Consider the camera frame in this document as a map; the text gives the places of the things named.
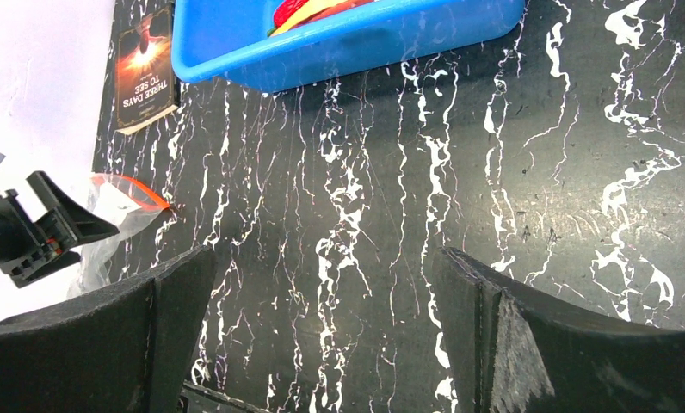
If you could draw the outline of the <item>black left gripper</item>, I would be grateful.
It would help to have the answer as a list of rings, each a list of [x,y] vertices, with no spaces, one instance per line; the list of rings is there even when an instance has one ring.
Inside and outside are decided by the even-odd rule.
[[[0,270],[23,288],[80,262],[72,248],[120,233],[108,221],[77,204],[44,171],[27,182],[46,212],[31,220],[17,192],[0,195]]]

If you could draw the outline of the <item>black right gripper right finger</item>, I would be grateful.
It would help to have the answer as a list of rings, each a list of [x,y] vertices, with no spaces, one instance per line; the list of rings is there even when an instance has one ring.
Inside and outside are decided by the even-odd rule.
[[[443,248],[432,289],[465,412],[685,412],[685,330],[570,304]]]

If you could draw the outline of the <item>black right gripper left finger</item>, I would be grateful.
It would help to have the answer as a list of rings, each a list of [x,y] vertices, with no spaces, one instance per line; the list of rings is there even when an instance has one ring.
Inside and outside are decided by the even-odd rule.
[[[208,247],[0,322],[0,412],[173,412],[213,289]]]

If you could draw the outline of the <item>clear zip bag orange seal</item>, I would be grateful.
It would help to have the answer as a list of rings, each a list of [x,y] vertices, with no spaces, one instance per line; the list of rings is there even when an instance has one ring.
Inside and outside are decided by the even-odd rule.
[[[68,299],[109,285],[106,265],[120,243],[143,231],[170,208],[168,201],[130,176],[96,173],[91,183],[88,210],[114,225],[119,233],[80,249],[81,261],[68,287]]]

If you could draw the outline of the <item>yellow banana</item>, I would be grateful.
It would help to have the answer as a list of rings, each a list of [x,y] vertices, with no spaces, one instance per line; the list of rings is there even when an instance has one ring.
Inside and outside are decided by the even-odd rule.
[[[273,14],[272,37],[297,27],[320,13],[343,4],[343,0],[284,0]]]

